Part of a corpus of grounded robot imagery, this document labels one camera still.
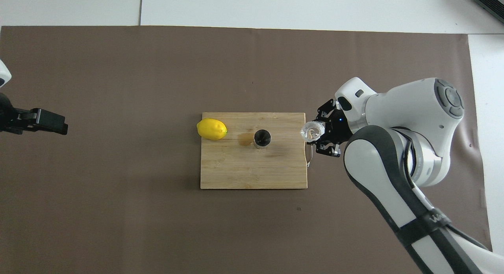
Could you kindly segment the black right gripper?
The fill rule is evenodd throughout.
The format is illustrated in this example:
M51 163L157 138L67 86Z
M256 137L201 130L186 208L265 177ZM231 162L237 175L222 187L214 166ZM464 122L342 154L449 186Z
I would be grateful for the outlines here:
M338 100L330 99L317 109L317 120L325 120L324 141L314 142L315 152L325 156L340 157L340 145L349 140L351 132L345 111L340 109Z

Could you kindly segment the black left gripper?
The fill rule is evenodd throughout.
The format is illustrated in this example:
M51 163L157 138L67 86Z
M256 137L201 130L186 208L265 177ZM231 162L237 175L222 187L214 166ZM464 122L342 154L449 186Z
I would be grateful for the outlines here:
M24 131L36 132L39 129L54 132L61 135L68 134L68 125L65 117L35 108L35 110L15 110L9 98L0 93L0 130L1 132L11 132L22 135Z

